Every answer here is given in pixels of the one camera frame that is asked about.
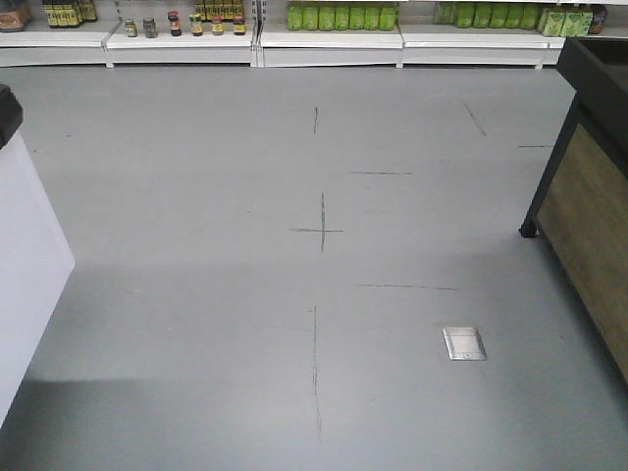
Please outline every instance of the metal floor plate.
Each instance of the metal floor plate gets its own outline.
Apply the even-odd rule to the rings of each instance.
[[[484,361],[487,352],[475,327],[445,327],[445,345],[451,360]]]

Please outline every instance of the white shelf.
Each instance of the white shelf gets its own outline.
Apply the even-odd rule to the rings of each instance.
[[[46,21],[35,20],[24,31],[0,34],[3,47],[97,47],[120,22],[98,21],[84,23],[73,29],[52,29]]]
[[[401,49],[398,29],[392,31],[289,31],[285,23],[266,23],[261,46],[286,48]]]
[[[429,17],[399,26],[404,47],[547,49],[548,39],[534,30],[462,28],[434,25]]]
[[[211,29],[202,36],[184,31],[174,37],[168,30],[148,39],[139,31],[137,37],[127,37],[124,25],[105,43],[106,63],[115,64],[256,64],[256,50],[252,46],[256,36],[254,25],[247,25],[246,34],[236,36],[233,26],[226,24],[225,33],[214,36]]]
[[[400,3],[434,3],[436,0],[397,0]],[[477,2],[478,0],[454,0],[454,1],[462,1],[462,2]],[[552,5],[560,4],[560,5],[585,5],[585,2],[582,0],[566,0],[566,1],[558,1],[558,0],[487,0],[489,2],[502,2],[502,3],[548,3]],[[604,5],[628,5],[628,0],[604,0],[600,2]]]
[[[191,32],[184,31],[181,36],[172,36],[168,30],[160,31],[158,36],[152,39],[144,37],[140,31],[137,37],[127,37],[124,25],[107,40],[106,48],[113,49],[188,49],[188,48],[223,48],[223,47],[248,47],[253,41],[253,25],[247,25],[246,34],[236,36],[231,24],[226,24],[225,33],[215,36],[211,31],[211,24],[203,24],[202,36],[193,36]]]

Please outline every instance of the bottled product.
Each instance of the bottled product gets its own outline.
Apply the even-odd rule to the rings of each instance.
[[[396,24],[396,7],[393,3],[382,5],[380,11],[380,30],[391,31]]]
[[[503,27],[506,23],[507,16],[508,4],[495,3],[493,6],[493,13],[491,14],[491,22],[489,23],[489,27]]]
[[[336,24],[338,31],[349,29],[349,7],[346,3],[340,3],[336,7]]]
[[[23,31],[29,22],[30,8],[26,0],[0,1],[0,32]]]
[[[223,20],[226,22],[234,20],[234,2],[232,0],[223,0]]]
[[[79,13],[74,5],[74,3],[64,3],[63,7],[63,15],[66,17],[66,21],[68,25],[66,27],[79,27]]]
[[[246,23],[242,15],[234,16],[234,34],[236,36],[244,36],[246,34]]]
[[[603,5],[594,5],[593,20],[591,21],[591,27],[589,28],[589,34],[600,34],[604,28],[604,21],[606,20],[606,8]]]
[[[203,35],[203,22],[200,13],[189,14],[189,28],[192,31],[192,36]]]
[[[55,14],[52,0],[43,1],[43,11],[48,19],[48,25],[52,28],[59,27],[59,22],[57,21],[57,15]]]
[[[225,25],[223,25],[223,17],[220,15],[214,15],[212,18],[212,34],[215,36],[222,36],[225,32]]]
[[[288,3],[288,29],[291,31],[297,31],[303,28],[303,9],[298,2]]]
[[[137,37],[137,25],[134,20],[125,20],[125,29],[127,30],[127,37]]]
[[[519,27],[522,15],[523,5],[521,3],[511,3],[508,6],[508,14],[506,15],[506,21],[503,26],[509,28]]]
[[[321,31],[334,30],[336,10],[328,2],[322,3],[318,9],[318,29]]]
[[[170,34],[172,36],[181,36],[181,20],[179,19],[179,12],[176,10],[168,12],[168,21],[170,22]]]
[[[364,13],[363,4],[353,3],[349,9],[349,29],[364,29]]]
[[[434,6],[434,24],[448,25],[453,2],[436,2]]]
[[[475,3],[457,2],[456,12],[456,26],[471,27],[473,25],[473,17],[475,16]]]
[[[369,3],[364,8],[364,29],[375,30],[380,27],[380,7]]]
[[[475,16],[473,17],[473,27],[489,27],[491,22],[491,13],[493,12],[493,4],[490,2],[479,2],[475,7]]]
[[[194,0],[194,12],[200,15],[200,21],[204,22],[207,20],[205,2],[203,0]]]
[[[149,39],[157,37],[157,25],[155,24],[154,18],[144,18],[142,20],[142,25],[144,29],[144,36]]]
[[[519,27],[522,29],[534,29],[537,25],[537,19],[541,12],[541,6],[538,3],[526,3],[523,6],[523,13],[521,14],[521,23]]]
[[[318,6],[306,3],[303,7],[303,29],[315,31],[318,29]]]
[[[80,7],[82,18],[86,22],[94,23],[98,21],[98,13],[96,12],[96,6],[93,0],[79,0],[78,6]]]

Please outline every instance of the store shelf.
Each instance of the store shelf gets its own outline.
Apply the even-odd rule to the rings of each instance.
[[[548,39],[534,30],[434,25],[428,17],[416,19],[412,24],[401,24],[399,29],[404,47],[548,48]]]
[[[74,29],[52,29],[46,21],[34,20],[24,31],[0,34],[0,48],[5,47],[94,47],[103,42],[120,22],[84,23]]]
[[[393,31],[288,31],[285,23],[266,23],[262,47],[325,47],[346,49],[401,49],[403,39]]]
[[[236,36],[232,25],[226,24],[226,31],[222,36],[214,36],[209,31],[204,31],[202,36],[193,36],[191,32],[184,31],[181,36],[174,37],[169,31],[160,31],[155,38],[148,39],[141,33],[137,37],[127,37],[124,25],[106,42],[106,48],[112,49],[164,49],[164,48],[222,48],[222,47],[250,47],[253,40],[253,25],[247,25],[246,34]]]
[[[138,37],[127,37],[124,25],[120,25],[105,43],[107,65],[254,64],[256,51],[252,44],[256,32],[255,25],[247,25],[246,34],[236,36],[233,26],[226,24],[225,33],[221,36],[214,36],[211,30],[198,37],[189,31],[177,37],[171,36],[168,31],[160,31],[157,37],[148,39],[141,33]]]
[[[259,67],[395,64],[401,66],[403,38],[393,31],[288,31],[265,23]]]

